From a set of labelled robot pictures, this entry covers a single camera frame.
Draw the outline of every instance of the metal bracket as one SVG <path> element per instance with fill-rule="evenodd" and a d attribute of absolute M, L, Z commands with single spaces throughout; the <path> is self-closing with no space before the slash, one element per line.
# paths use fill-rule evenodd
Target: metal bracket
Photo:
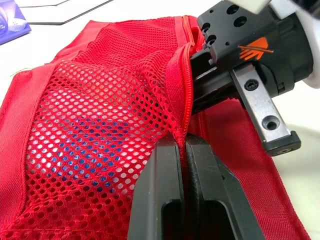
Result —
<path fill-rule="evenodd" d="M 299 137 L 287 128 L 255 67 L 249 63 L 230 74 L 266 152 L 277 156 L 300 148 Z"/>

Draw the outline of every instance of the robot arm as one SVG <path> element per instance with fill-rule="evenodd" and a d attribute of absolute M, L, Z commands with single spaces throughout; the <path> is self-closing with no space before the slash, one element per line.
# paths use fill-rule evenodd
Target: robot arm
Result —
<path fill-rule="evenodd" d="M 283 11 L 286 1 L 233 2 L 221 1 L 197 19 L 205 44 L 191 57 L 193 113 L 237 98 L 270 156 L 294 151 L 301 146 L 299 137 L 288 130 L 271 98 L 300 80 L 320 87 L 320 44 L 313 29 L 320 21 L 294 3 Z"/>

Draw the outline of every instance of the red nylon fabric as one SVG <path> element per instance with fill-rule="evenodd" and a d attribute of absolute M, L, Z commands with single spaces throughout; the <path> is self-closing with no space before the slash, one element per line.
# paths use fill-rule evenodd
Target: red nylon fabric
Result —
<path fill-rule="evenodd" d="M 189 57 L 203 41 L 188 20 L 92 21 L 52 63 L 14 77 L 0 109 L 2 240 L 126 238 L 155 142 L 172 133 L 184 157 Z M 189 129 L 240 179 L 267 239 L 309 239 L 237 102 Z"/>

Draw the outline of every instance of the blue object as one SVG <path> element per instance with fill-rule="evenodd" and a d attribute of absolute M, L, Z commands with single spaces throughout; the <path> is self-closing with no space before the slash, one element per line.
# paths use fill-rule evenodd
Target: blue object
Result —
<path fill-rule="evenodd" d="M 14 0 L 0 0 L 0 45 L 29 33 L 31 28 Z"/>

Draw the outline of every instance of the zipper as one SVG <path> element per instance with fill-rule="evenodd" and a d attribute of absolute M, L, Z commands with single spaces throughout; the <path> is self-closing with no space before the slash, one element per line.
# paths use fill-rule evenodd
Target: zipper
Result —
<path fill-rule="evenodd" d="M 208 143 L 210 142 L 208 128 L 206 124 L 206 115 L 204 111 L 198 113 L 199 135 Z"/>
<path fill-rule="evenodd" d="M 184 91 L 185 91 L 185 109 L 182 121 L 182 134 L 185 136 L 187 134 L 189 120 L 192 113 L 193 100 L 194 100 L 194 89 L 193 89 L 193 80 L 190 64 L 190 50 L 191 47 L 195 45 L 193 35 L 191 32 L 191 27 L 189 24 L 189 17 L 182 17 L 182 27 L 184 29 L 187 41 L 189 42 L 182 53 L 182 75 L 184 79 Z"/>

